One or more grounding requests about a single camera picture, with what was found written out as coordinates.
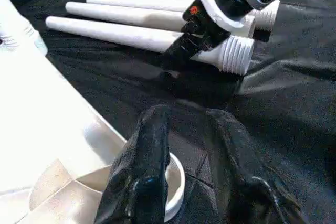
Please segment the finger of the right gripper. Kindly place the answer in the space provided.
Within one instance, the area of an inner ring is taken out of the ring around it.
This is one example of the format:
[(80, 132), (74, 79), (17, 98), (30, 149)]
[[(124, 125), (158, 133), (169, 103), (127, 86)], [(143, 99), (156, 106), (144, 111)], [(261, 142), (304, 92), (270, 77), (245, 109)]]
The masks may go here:
[(183, 34), (163, 53), (161, 67), (166, 71), (181, 70), (192, 56), (201, 50), (202, 38), (192, 34)]

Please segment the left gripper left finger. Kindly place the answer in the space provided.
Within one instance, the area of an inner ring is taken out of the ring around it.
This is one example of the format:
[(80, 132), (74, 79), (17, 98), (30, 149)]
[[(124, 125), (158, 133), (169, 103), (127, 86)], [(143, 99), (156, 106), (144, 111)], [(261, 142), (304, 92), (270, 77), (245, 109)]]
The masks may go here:
[(95, 223), (163, 223), (170, 163), (171, 109), (164, 104), (143, 111), (135, 131), (112, 163)]

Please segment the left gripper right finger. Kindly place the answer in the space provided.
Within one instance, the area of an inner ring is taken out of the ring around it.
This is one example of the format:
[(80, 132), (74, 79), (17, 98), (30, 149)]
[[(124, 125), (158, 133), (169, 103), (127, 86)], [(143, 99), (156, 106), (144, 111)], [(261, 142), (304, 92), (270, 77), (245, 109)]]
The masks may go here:
[(230, 113), (206, 109), (206, 148), (223, 223), (308, 223), (279, 174)]

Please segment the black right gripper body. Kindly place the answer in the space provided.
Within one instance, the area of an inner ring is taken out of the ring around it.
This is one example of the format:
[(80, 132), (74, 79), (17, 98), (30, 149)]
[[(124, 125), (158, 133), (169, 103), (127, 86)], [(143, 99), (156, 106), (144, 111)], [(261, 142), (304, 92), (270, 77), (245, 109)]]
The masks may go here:
[(209, 51), (231, 35), (210, 18), (203, 5), (190, 5), (183, 19), (181, 46), (188, 52)]

